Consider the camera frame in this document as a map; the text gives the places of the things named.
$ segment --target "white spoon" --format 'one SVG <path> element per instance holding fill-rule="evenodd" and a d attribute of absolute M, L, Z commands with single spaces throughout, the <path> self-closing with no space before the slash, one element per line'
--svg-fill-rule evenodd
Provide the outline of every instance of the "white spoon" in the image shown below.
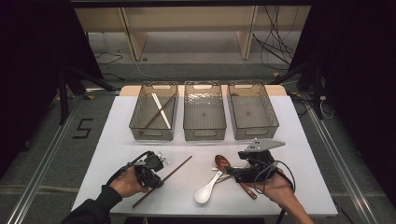
<path fill-rule="evenodd" d="M 198 191 L 195 192 L 195 201 L 198 203 L 206 203 L 210 198 L 210 194 L 212 194 L 213 186 L 221 175 L 222 171 L 218 171 L 207 185 L 203 186 L 201 189 L 198 189 Z"/>

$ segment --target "white table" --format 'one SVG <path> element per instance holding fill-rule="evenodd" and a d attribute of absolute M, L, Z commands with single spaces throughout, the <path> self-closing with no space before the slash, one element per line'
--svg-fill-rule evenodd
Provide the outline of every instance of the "white table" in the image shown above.
<path fill-rule="evenodd" d="M 296 196 L 312 217 L 332 217 L 337 211 L 331 195 L 322 178 L 312 150 L 308 145 L 304 130 L 297 117 L 289 96 L 270 96 L 279 128 L 273 140 L 284 141 L 283 147 L 271 149 L 276 160 L 285 162 L 292 170 L 296 180 Z M 216 142 L 186 142 L 183 132 L 183 100 L 178 101 L 175 138 L 170 142 L 136 141 L 129 129 L 137 97 L 117 96 L 107 118 L 99 143 L 92 157 L 90 167 L 82 182 L 73 209 L 86 199 L 99 195 L 101 185 L 128 161 L 147 150 L 161 151 L 169 165 L 157 173 L 165 178 L 189 156 L 192 158 L 170 176 L 164 185 L 155 189 L 136 208 L 132 205 L 142 196 L 135 196 L 117 204 L 112 215 L 143 217 L 263 217 L 278 215 L 277 204 L 259 195 L 252 200 L 234 179 L 228 179 L 215 185 L 212 196 L 205 204 L 194 200 L 196 190 L 206 185 L 214 176 L 211 168 L 215 165 L 215 156 L 220 154 L 231 162 L 232 166 L 244 165 L 237 155 L 250 143 L 249 140 L 233 139 L 233 128 L 226 97 L 224 111 L 227 121 L 225 139 Z M 279 164 L 290 177 L 283 165 Z"/>

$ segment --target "wooden stick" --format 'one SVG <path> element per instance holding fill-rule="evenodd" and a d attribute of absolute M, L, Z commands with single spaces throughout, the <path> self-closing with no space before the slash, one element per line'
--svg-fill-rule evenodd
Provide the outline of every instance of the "wooden stick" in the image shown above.
<path fill-rule="evenodd" d="M 163 109 L 168 105 L 168 103 L 171 102 L 171 100 L 174 98 L 174 96 L 175 95 L 173 94 L 171 96 L 171 98 L 169 98 L 169 100 L 166 101 L 166 103 L 163 105 L 163 107 L 157 111 L 157 113 L 154 115 L 154 117 L 152 117 L 152 119 L 148 122 L 145 129 L 149 127 L 149 125 L 152 123 L 152 121 L 154 121 L 157 118 L 158 115 L 160 115 L 161 111 L 163 111 Z"/>
<path fill-rule="evenodd" d="M 166 178 L 163 179 L 163 182 L 165 182 L 165 180 L 167 178 L 169 178 L 169 176 L 171 176 L 172 174 L 174 174 L 182 165 L 184 165 L 189 159 L 191 159 L 192 156 L 189 156 L 185 161 L 183 161 L 183 163 L 181 163 L 174 171 L 172 171 L 172 173 L 170 173 L 169 175 L 166 176 Z M 136 203 L 134 203 L 134 205 L 132 205 L 132 208 L 137 207 L 138 204 L 140 204 L 145 198 L 147 198 L 150 193 L 152 191 L 154 191 L 156 188 L 151 189 L 149 192 L 147 192 L 141 199 L 139 199 L 139 201 L 137 201 Z"/>

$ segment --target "utensil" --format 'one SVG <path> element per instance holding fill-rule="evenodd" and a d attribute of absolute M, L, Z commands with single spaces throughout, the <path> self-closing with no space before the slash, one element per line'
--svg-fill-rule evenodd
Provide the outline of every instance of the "utensil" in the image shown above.
<path fill-rule="evenodd" d="M 155 101 L 155 104 L 157 105 L 158 109 L 161 111 L 161 115 L 163 116 L 163 120 L 165 120 L 166 126 L 168 129 L 171 129 L 171 125 L 169 124 L 168 118 L 165 115 L 165 112 L 163 112 L 163 107 L 161 106 L 160 100 L 158 99 L 157 94 L 154 92 L 151 94 L 152 98 Z"/>
<path fill-rule="evenodd" d="M 203 186 L 201 189 L 198 189 L 195 192 L 195 201 L 198 203 L 206 203 L 212 194 L 213 186 L 222 174 L 222 171 L 218 171 L 207 185 Z"/>
<path fill-rule="evenodd" d="M 159 109 L 157 111 L 157 113 L 155 113 L 155 115 L 152 117 L 152 119 L 148 122 L 148 124 L 146 124 L 145 128 L 148 128 L 149 125 L 152 123 L 152 121 L 154 121 L 157 116 L 163 111 L 164 108 L 166 108 L 166 106 L 171 102 L 171 100 L 174 98 L 174 94 L 166 101 L 166 103 L 163 105 L 163 107 L 161 109 Z"/>
<path fill-rule="evenodd" d="M 231 175 L 222 175 L 221 177 L 219 177 L 219 179 L 216 181 L 216 184 L 218 184 L 219 182 L 223 182 L 226 179 L 230 179 L 232 176 Z"/>
<path fill-rule="evenodd" d="M 215 157 L 215 162 L 216 162 L 216 165 L 218 166 L 218 168 L 223 173 L 225 173 L 225 166 L 231 167 L 230 162 L 227 161 L 227 159 L 225 159 L 223 156 L 220 156 L 220 155 L 217 155 Z M 245 192 L 250 196 L 250 198 L 257 199 L 257 195 L 253 191 L 251 191 L 251 189 L 248 186 L 246 186 L 245 183 L 239 183 L 239 185 L 242 187 L 242 189 L 245 190 Z"/>
<path fill-rule="evenodd" d="M 166 178 L 163 179 L 163 182 L 165 182 L 165 180 L 167 178 L 169 178 L 169 176 L 171 176 L 172 174 L 174 174 L 182 165 L 184 165 L 187 161 L 189 161 L 191 159 L 192 156 L 189 156 L 185 161 L 183 161 L 183 163 L 181 163 L 174 171 L 172 171 L 169 175 L 166 176 Z M 139 201 L 137 201 L 136 203 L 134 203 L 134 205 L 132 205 L 132 208 L 137 207 L 138 204 L 140 204 L 143 200 L 145 200 L 145 198 L 147 198 L 150 193 L 152 193 L 152 191 L 154 191 L 156 188 L 151 189 L 149 192 L 147 192 L 141 199 L 139 199 Z"/>

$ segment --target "plastic spoon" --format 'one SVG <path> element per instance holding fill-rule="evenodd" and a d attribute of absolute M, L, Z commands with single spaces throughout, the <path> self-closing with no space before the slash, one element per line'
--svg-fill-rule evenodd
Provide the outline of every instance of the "plastic spoon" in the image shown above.
<path fill-rule="evenodd" d="M 223 156 L 220 156 L 220 155 L 217 155 L 215 157 L 215 162 L 216 162 L 216 165 L 218 166 L 218 168 L 223 173 L 226 173 L 225 172 L 225 166 L 230 166 L 231 167 L 230 162 L 227 161 L 227 159 L 225 159 Z M 245 192 L 250 196 L 250 198 L 257 199 L 257 195 L 253 191 L 251 191 L 251 189 L 248 186 L 246 186 L 245 183 L 239 183 L 239 184 L 241 185 L 242 189 L 244 189 Z"/>
<path fill-rule="evenodd" d="M 218 171 L 207 185 L 203 186 L 201 189 L 198 189 L 198 191 L 195 192 L 195 201 L 198 203 L 206 203 L 210 198 L 210 194 L 212 194 L 213 186 L 221 175 L 222 171 Z"/>

